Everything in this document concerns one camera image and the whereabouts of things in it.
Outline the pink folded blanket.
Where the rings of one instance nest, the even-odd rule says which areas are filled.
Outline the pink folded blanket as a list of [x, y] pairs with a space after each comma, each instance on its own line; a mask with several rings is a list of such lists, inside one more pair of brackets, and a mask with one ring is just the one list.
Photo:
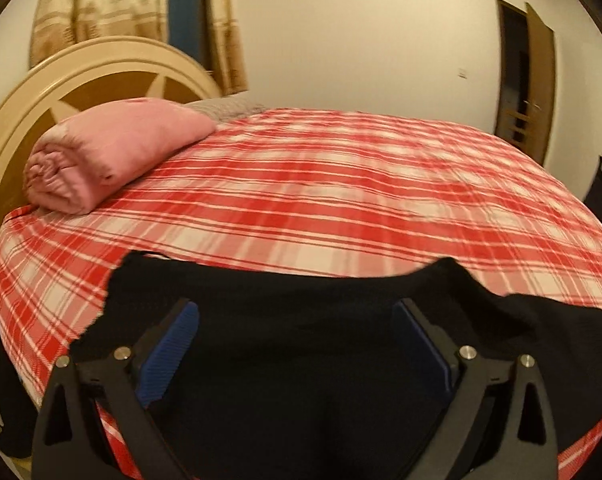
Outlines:
[[205, 114], [171, 101], [103, 103], [45, 131], [24, 167], [24, 192], [36, 206], [89, 214], [126, 184], [216, 129]]

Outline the red plaid bed sheet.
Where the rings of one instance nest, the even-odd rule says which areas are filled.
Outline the red plaid bed sheet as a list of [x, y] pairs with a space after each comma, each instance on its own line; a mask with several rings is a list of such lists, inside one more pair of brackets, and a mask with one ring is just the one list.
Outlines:
[[498, 294], [602, 308], [602, 226], [536, 162], [453, 122], [279, 108], [198, 132], [88, 214], [0, 215], [0, 332], [42, 400], [131, 250], [326, 276], [458, 260]]

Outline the beige right curtain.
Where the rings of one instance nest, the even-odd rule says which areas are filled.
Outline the beige right curtain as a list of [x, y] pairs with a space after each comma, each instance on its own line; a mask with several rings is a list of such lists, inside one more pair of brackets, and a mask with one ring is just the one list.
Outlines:
[[212, 73], [224, 96], [248, 90], [233, 0], [207, 0]]

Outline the brown wooden door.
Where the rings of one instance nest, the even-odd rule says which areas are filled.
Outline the brown wooden door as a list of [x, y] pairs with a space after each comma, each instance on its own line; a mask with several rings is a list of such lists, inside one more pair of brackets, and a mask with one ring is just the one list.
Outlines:
[[494, 134], [543, 165], [556, 96], [554, 30], [531, 4], [520, 10], [496, 1], [501, 69]]

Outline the beige left curtain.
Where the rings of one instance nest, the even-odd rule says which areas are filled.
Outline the beige left curtain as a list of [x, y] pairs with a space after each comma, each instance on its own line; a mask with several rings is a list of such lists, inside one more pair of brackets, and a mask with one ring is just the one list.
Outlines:
[[30, 65], [80, 42], [110, 36], [169, 39], [169, 0], [38, 0]]

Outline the black pants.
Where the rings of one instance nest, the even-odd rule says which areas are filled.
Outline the black pants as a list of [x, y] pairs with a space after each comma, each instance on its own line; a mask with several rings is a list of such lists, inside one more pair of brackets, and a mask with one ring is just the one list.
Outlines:
[[386, 278], [249, 272], [131, 252], [77, 361], [133, 344], [186, 298], [199, 330], [150, 415], [198, 479], [395, 479], [446, 403], [392, 325], [408, 298], [455, 344], [540, 364], [557, 443], [602, 419], [602, 309], [496, 295], [451, 258]]

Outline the striped grey pillow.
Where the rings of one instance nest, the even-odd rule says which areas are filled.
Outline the striped grey pillow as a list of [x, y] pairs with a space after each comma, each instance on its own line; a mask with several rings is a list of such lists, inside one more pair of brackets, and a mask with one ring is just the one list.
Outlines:
[[190, 110], [210, 117], [214, 122], [232, 122], [262, 113], [266, 107], [241, 96], [205, 99], [186, 104]]

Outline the cream round headboard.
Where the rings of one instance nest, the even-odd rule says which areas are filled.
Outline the cream round headboard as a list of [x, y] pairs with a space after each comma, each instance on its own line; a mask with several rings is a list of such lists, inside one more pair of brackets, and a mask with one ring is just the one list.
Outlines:
[[26, 204], [25, 162], [57, 122], [115, 100], [152, 96], [188, 103], [220, 95], [209, 70], [157, 40], [103, 37], [47, 58], [0, 106], [0, 226], [8, 212]]

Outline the beige curtain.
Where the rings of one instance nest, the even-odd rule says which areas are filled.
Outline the beige curtain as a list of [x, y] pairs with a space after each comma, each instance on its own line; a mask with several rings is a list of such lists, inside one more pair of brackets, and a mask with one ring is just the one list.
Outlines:
[[169, 0], [38, 0], [30, 65], [80, 42], [110, 36], [169, 39]]
[[212, 73], [224, 96], [248, 90], [233, 0], [207, 0]]

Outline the pile of clothes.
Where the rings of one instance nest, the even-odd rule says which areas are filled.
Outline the pile of clothes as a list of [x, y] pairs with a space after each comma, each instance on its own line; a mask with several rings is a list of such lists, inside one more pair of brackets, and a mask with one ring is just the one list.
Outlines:
[[0, 451], [18, 460], [29, 458], [37, 415], [37, 408], [20, 381], [0, 336], [0, 416], [4, 422]]

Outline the dark blue window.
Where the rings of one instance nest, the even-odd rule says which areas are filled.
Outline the dark blue window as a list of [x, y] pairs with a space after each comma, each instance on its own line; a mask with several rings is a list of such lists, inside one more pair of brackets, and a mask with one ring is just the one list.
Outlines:
[[211, 68], [207, 0], [169, 0], [169, 44]]

